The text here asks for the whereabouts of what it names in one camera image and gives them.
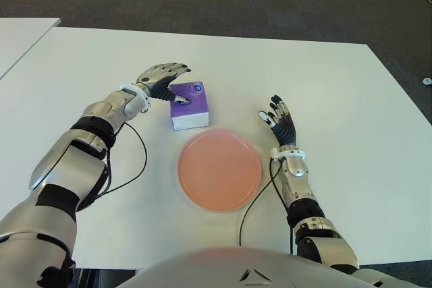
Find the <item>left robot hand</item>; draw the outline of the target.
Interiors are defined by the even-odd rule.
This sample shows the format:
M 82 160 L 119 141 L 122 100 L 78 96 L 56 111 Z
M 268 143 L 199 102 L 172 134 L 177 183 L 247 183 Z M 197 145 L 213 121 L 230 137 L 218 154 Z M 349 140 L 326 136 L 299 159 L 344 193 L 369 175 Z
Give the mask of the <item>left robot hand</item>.
M 189 105 L 190 101 L 172 92 L 169 85 L 180 75 L 190 71 L 191 69 L 183 63 L 160 63 L 141 73 L 136 80 L 136 85 L 151 98 Z

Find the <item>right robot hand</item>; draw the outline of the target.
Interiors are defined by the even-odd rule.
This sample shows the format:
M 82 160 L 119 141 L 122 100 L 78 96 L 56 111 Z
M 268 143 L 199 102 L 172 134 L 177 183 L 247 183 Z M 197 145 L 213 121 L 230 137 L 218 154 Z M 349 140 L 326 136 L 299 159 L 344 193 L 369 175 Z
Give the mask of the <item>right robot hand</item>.
M 271 97 L 269 106 L 273 112 L 259 111 L 259 117 L 270 127 L 280 146 L 295 146 L 296 128 L 287 105 L 275 94 Z

